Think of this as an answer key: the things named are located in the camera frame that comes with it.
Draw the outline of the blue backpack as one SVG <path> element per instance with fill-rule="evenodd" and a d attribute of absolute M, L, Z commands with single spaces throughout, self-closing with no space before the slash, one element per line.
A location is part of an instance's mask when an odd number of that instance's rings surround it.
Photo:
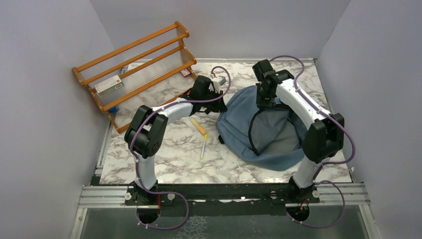
<path fill-rule="evenodd" d="M 276 98 L 276 105 L 259 109 L 256 86 L 237 91 L 227 103 L 227 111 L 216 121 L 222 142 L 247 163 L 274 171 L 284 171 L 304 157 L 302 143 L 307 129 L 302 120 Z"/>

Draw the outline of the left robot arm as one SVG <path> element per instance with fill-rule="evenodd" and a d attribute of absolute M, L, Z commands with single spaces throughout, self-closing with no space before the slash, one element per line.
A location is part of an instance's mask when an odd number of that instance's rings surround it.
<path fill-rule="evenodd" d="M 150 108 L 140 106 L 126 130 L 124 140 L 135 159 L 135 187 L 137 197 L 144 204 L 156 200 L 154 169 L 155 154 L 161 147 L 167 125 L 187 118 L 205 109 L 205 113 L 222 113 L 227 110 L 223 85 L 231 86 L 231 78 L 216 76 L 212 79 L 198 76 L 193 86 L 170 103 Z"/>

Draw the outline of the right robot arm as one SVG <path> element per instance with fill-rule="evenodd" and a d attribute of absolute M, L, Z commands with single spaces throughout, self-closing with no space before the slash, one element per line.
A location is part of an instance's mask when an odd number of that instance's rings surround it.
<path fill-rule="evenodd" d="M 280 107 L 292 110 L 307 129 L 302 143 L 304 157 L 286 191 L 287 198 L 298 203 L 312 191 L 322 166 L 343 148 L 344 117 L 339 113 L 330 114 L 318 106 L 299 88 L 297 77 L 287 70 L 275 71 L 268 59 L 257 62 L 252 69 L 258 80 L 258 108 L 277 108 L 275 98 L 279 98 L 283 102 Z"/>

